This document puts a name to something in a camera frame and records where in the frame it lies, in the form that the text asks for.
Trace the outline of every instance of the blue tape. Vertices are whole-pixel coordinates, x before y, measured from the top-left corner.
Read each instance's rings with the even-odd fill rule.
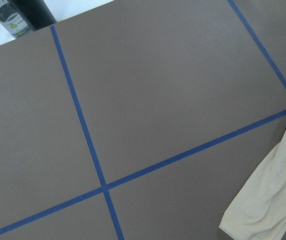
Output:
[[[247,20],[245,19],[245,17],[243,16],[243,14],[241,13],[241,11],[238,9],[238,7],[236,6],[236,4],[234,3],[233,0],[227,0],[228,3],[231,5],[232,9],[234,10],[234,12],[237,14],[238,18],[241,20],[241,22],[243,23],[243,25],[245,26],[245,28],[247,29],[247,31],[249,32],[249,34],[251,35],[251,37],[253,38],[253,40],[255,41],[256,45],[258,46],[258,48],[261,50],[261,52],[263,53],[265,59],[268,61],[268,63],[270,64],[270,66],[272,67],[272,69],[274,70],[274,72],[276,73],[278,79],[281,81],[282,85],[284,86],[284,88],[286,89],[286,79],[284,78],[283,74],[281,73],[281,71],[278,69],[277,65],[275,64],[275,62],[273,61],[272,57],[268,54],[267,50],[264,48],[263,44],[261,43],[261,41],[259,40],[258,36],[255,34],[255,32],[253,31],[252,27],[249,25],[249,23],[247,22]]]
[[[102,186],[102,190],[104,192],[105,200],[106,200],[106,203],[107,203],[107,206],[108,206],[108,209],[109,209],[109,213],[111,215],[111,218],[112,218],[112,221],[113,221],[113,224],[114,224],[114,228],[115,228],[117,237],[118,237],[119,240],[123,240],[124,239],[123,232],[121,230],[121,227],[120,227],[117,215],[116,215],[116,211],[115,211],[112,199],[111,199],[110,194],[108,192],[108,188],[106,187],[106,181],[105,181],[105,178],[104,178],[104,175],[103,175],[103,171],[102,171],[102,168],[100,166],[100,163],[99,163],[99,160],[98,160],[98,156],[96,154],[96,150],[94,148],[94,144],[93,144],[92,138],[90,136],[90,133],[89,133],[89,130],[88,130],[88,127],[87,127],[87,124],[86,124],[86,121],[85,121],[85,118],[84,118],[84,115],[83,115],[82,108],[81,108],[80,103],[78,101],[78,97],[77,97],[77,94],[76,94],[76,91],[75,91],[75,88],[74,88],[74,84],[73,84],[71,75],[70,75],[68,67],[67,67],[67,63],[66,63],[66,60],[65,60],[65,57],[64,57],[64,54],[63,54],[63,50],[62,50],[61,44],[59,42],[59,39],[58,39],[56,30],[55,30],[55,27],[52,25],[50,28],[51,28],[52,35],[53,35],[53,38],[54,38],[54,41],[55,41],[55,45],[56,45],[56,48],[57,48],[59,59],[60,59],[60,61],[62,63],[62,67],[63,67],[64,73],[65,73],[65,76],[66,76],[68,87],[69,87],[69,90],[71,92],[71,95],[72,95],[72,98],[73,98],[73,101],[74,101],[74,105],[75,105],[75,108],[76,108],[76,111],[77,111],[77,114],[78,114],[78,118],[79,118],[79,121],[81,122],[81,126],[82,126],[82,129],[83,129],[85,138],[86,138],[86,142],[87,142],[89,151],[91,153],[91,156],[92,156],[92,159],[93,159],[93,162],[94,162],[94,166],[95,166],[98,178],[99,178],[99,182],[100,182],[100,184]]]
[[[85,193],[83,195],[77,196],[77,197],[75,197],[73,199],[70,199],[68,201],[65,201],[65,202],[63,202],[61,204],[58,204],[56,206],[53,206],[53,207],[51,207],[49,209],[41,211],[41,212],[39,212],[39,213],[37,213],[35,215],[29,216],[29,217],[27,217],[27,218],[25,218],[23,220],[20,220],[18,222],[10,224],[10,225],[8,225],[6,227],[0,228],[0,235],[2,235],[4,233],[7,233],[7,232],[9,232],[11,230],[17,229],[17,228],[19,228],[21,226],[24,226],[26,224],[29,224],[29,223],[31,223],[33,221],[38,220],[38,219],[41,219],[43,217],[46,217],[46,216],[48,216],[50,214],[53,214],[55,212],[58,212],[58,211],[60,211],[62,209],[65,209],[65,208],[71,206],[71,205],[74,205],[74,204],[77,204],[77,203],[79,203],[81,201],[89,199],[89,198],[91,198],[91,197],[93,197],[93,196],[95,196],[97,194],[100,194],[100,193],[102,193],[101,187],[99,187],[99,188],[97,188],[95,190],[92,190],[90,192],[87,192],[87,193]]]
[[[272,122],[272,121],[274,121],[276,119],[279,119],[279,118],[281,118],[283,116],[286,116],[286,110],[280,111],[280,112],[278,112],[278,113],[276,113],[276,114],[274,114],[272,116],[269,116],[269,117],[267,117],[265,119],[262,119],[260,121],[257,121],[255,123],[253,123],[253,124],[250,124],[250,125],[247,125],[245,127],[242,127],[239,130],[233,131],[233,132],[231,132],[229,134],[221,136],[221,137],[219,137],[217,139],[214,139],[212,141],[206,142],[206,143],[204,143],[204,144],[202,144],[200,146],[197,146],[197,147],[195,147],[193,149],[187,150],[187,151],[185,151],[185,152],[183,152],[181,154],[178,154],[176,156],[170,157],[169,159],[166,159],[166,160],[161,161],[161,162],[159,162],[157,164],[149,166],[149,167],[147,167],[145,169],[142,169],[140,171],[132,173],[132,174],[130,174],[128,176],[125,176],[125,177],[123,177],[123,178],[121,178],[119,180],[111,182],[111,183],[107,184],[107,187],[108,187],[108,189],[115,188],[115,187],[117,187],[117,186],[119,186],[121,184],[129,182],[129,181],[131,181],[133,179],[139,178],[139,177],[141,177],[143,175],[146,175],[146,174],[148,174],[150,172],[158,170],[158,169],[160,169],[160,168],[162,168],[164,166],[167,166],[167,165],[170,165],[170,164],[172,164],[174,162],[177,162],[177,161],[179,161],[179,160],[181,160],[183,158],[186,158],[186,157],[191,156],[191,155],[193,155],[195,153],[198,153],[198,152],[203,151],[203,150],[205,150],[207,148],[210,148],[210,147],[212,147],[214,145],[217,145],[217,144],[220,144],[220,143],[222,143],[224,141],[232,139],[232,138],[234,138],[236,136],[239,136],[239,135],[241,135],[243,133],[246,133],[246,132],[248,132],[250,130],[258,128],[258,127],[260,127],[260,126],[262,126],[264,124]]]

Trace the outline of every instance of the blue tape strip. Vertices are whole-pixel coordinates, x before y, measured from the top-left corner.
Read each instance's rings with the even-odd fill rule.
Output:
[[[23,220],[20,220],[18,222],[10,224],[10,225],[8,225],[6,227],[0,228],[0,235],[2,235],[4,233],[7,233],[7,232],[9,232],[11,230],[17,229],[17,228],[19,228],[21,226],[24,226],[26,224],[29,224],[29,223],[31,223],[33,221],[38,220],[38,219],[41,219],[43,217],[46,217],[47,215],[53,214],[55,212],[58,212],[59,210],[65,209],[65,208],[67,208],[67,207],[69,207],[71,205],[77,204],[77,203],[79,203],[79,202],[81,202],[83,200],[89,199],[89,198],[91,198],[91,197],[93,197],[93,196],[95,196],[97,194],[100,194],[100,193],[102,193],[101,187],[97,188],[95,190],[92,190],[90,192],[87,192],[87,193],[85,193],[83,195],[77,196],[77,197],[75,197],[73,199],[70,199],[68,201],[65,201],[65,202],[63,202],[61,204],[58,204],[56,206],[53,206],[53,207],[51,207],[49,209],[41,211],[41,212],[39,212],[39,213],[37,213],[35,215],[29,216],[29,217],[27,217],[27,218],[25,218]]]
[[[109,195],[108,188],[106,187],[106,181],[105,181],[105,178],[104,178],[104,175],[103,175],[103,171],[102,171],[102,168],[100,166],[100,163],[99,163],[99,160],[98,160],[98,156],[96,154],[96,150],[94,148],[94,144],[93,144],[92,138],[90,136],[90,133],[89,133],[89,130],[88,130],[88,127],[87,127],[87,124],[86,124],[86,121],[85,121],[85,118],[84,118],[84,115],[83,115],[82,108],[81,108],[80,103],[78,101],[78,97],[77,97],[77,94],[76,94],[76,91],[75,91],[75,88],[74,88],[74,84],[73,84],[71,75],[70,75],[68,67],[67,67],[67,63],[66,63],[63,51],[62,51],[61,44],[59,42],[59,39],[58,39],[56,30],[55,30],[55,27],[52,25],[50,28],[51,28],[51,31],[52,31],[52,35],[53,35],[53,38],[54,38],[54,41],[55,41],[55,45],[56,45],[56,49],[57,49],[60,61],[62,63],[62,67],[63,67],[64,73],[65,73],[65,76],[66,76],[68,87],[69,87],[69,90],[71,92],[71,95],[72,95],[72,98],[73,98],[73,101],[74,101],[74,105],[75,105],[75,108],[76,108],[76,111],[77,111],[77,114],[78,114],[78,118],[79,118],[79,121],[81,122],[81,126],[82,126],[82,129],[83,129],[85,138],[86,138],[86,142],[87,142],[89,151],[91,153],[91,156],[92,156],[92,159],[93,159],[93,162],[94,162],[94,165],[95,165],[95,169],[96,169],[96,172],[97,172],[97,175],[98,175],[98,178],[99,178],[99,182],[100,182],[100,184],[102,186],[102,190],[104,192],[105,200],[106,200],[106,203],[107,203],[107,206],[108,206],[108,209],[109,209],[109,213],[111,215],[111,218],[112,218],[112,221],[113,221],[113,224],[114,224],[114,228],[115,228],[117,237],[118,237],[119,240],[123,240],[124,236],[123,236],[122,230],[120,228],[120,224],[119,224],[119,221],[118,221],[118,218],[117,218],[117,215],[116,215],[116,211],[115,211],[114,205],[112,203],[112,199],[111,199],[111,197]]]
[[[286,110],[280,111],[280,112],[278,112],[278,113],[276,113],[276,114],[274,114],[274,115],[272,115],[272,116],[269,116],[269,117],[267,117],[267,118],[265,118],[265,119],[262,119],[262,120],[260,120],[260,121],[257,121],[257,122],[255,122],[255,123],[253,123],[253,124],[250,124],[250,125],[247,125],[247,126],[245,126],[245,127],[242,127],[242,128],[239,129],[239,130],[233,131],[233,132],[231,132],[231,133],[229,133],[229,134],[226,134],[226,135],[224,135],[224,136],[221,136],[221,137],[219,137],[219,138],[217,138],[217,139],[214,139],[214,140],[212,140],[212,141],[209,141],[209,142],[207,142],[207,143],[205,143],[205,144],[202,144],[202,145],[200,145],[200,146],[197,146],[197,147],[195,147],[195,148],[193,148],[193,149],[187,150],[187,151],[185,151],[185,152],[183,152],[183,153],[181,153],[181,154],[179,154],[179,155],[170,157],[169,159],[166,159],[166,160],[161,161],[161,162],[159,162],[159,163],[157,163],[157,164],[154,164],[154,165],[152,165],[152,166],[149,166],[149,167],[147,167],[147,168],[145,168],[145,169],[142,169],[142,170],[140,170],[140,171],[137,171],[137,172],[135,172],[135,173],[132,173],[132,174],[130,174],[130,175],[128,175],[128,176],[125,176],[125,177],[123,177],[123,178],[121,178],[121,179],[119,179],[119,180],[116,180],[116,181],[114,181],[114,182],[111,182],[111,183],[107,184],[107,187],[108,187],[108,189],[112,189],[112,188],[114,188],[114,187],[117,187],[117,186],[119,186],[119,185],[121,185],[121,184],[124,184],[124,183],[126,183],[126,182],[129,182],[129,181],[131,181],[131,180],[133,180],[133,179],[139,178],[139,177],[141,177],[141,176],[143,176],[143,175],[145,175],[145,174],[148,174],[148,173],[150,173],[150,172],[153,172],[153,171],[155,171],[155,170],[158,170],[158,169],[160,169],[160,168],[162,168],[162,167],[164,167],[164,166],[167,166],[167,165],[170,165],[170,164],[172,164],[172,163],[174,163],[174,162],[177,162],[177,161],[179,161],[179,160],[181,160],[181,159],[183,159],[183,158],[186,158],[186,157],[188,157],[188,156],[190,156],[190,155],[193,155],[193,154],[198,153],[198,152],[200,152],[200,151],[203,151],[203,150],[205,150],[205,149],[207,149],[207,148],[210,148],[210,147],[212,147],[212,146],[214,146],[214,145],[220,144],[220,143],[222,143],[222,142],[224,142],[224,141],[226,141],[226,140],[232,139],[232,138],[234,138],[234,137],[236,137],[236,136],[239,136],[239,135],[241,135],[241,134],[243,134],[243,133],[246,133],[246,132],[248,132],[248,131],[250,131],[250,130],[253,130],[253,129],[255,129],[255,128],[258,128],[258,127],[260,127],[260,126],[262,126],[262,125],[264,125],[264,124],[267,124],[267,123],[269,123],[269,122],[272,122],[272,121],[274,121],[274,120],[276,120],[276,119],[279,119],[279,118],[281,118],[281,117],[283,117],[283,116],[286,116]]]
[[[245,26],[245,28],[247,29],[249,34],[252,36],[252,38],[255,41],[256,45],[261,50],[261,52],[263,53],[264,57],[266,58],[266,60],[268,61],[268,63],[270,64],[270,66],[272,67],[274,72],[276,73],[278,79],[281,81],[282,85],[286,89],[286,79],[284,78],[284,76],[281,73],[281,71],[278,69],[278,67],[275,64],[275,62],[273,61],[272,57],[268,54],[267,50],[264,48],[264,46],[261,43],[261,41],[259,40],[258,36],[253,31],[252,27],[249,25],[249,23],[247,22],[247,20],[245,19],[245,17],[241,13],[241,11],[238,9],[238,7],[234,3],[234,1],[233,0],[227,0],[227,1],[231,5],[231,7],[234,10],[234,12],[237,14],[238,18],[241,20],[241,22],[243,23],[243,25]]]

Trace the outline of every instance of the black cylinder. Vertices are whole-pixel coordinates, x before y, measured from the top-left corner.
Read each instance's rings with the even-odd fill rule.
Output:
[[[43,0],[8,0],[33,31],[56,23]]]

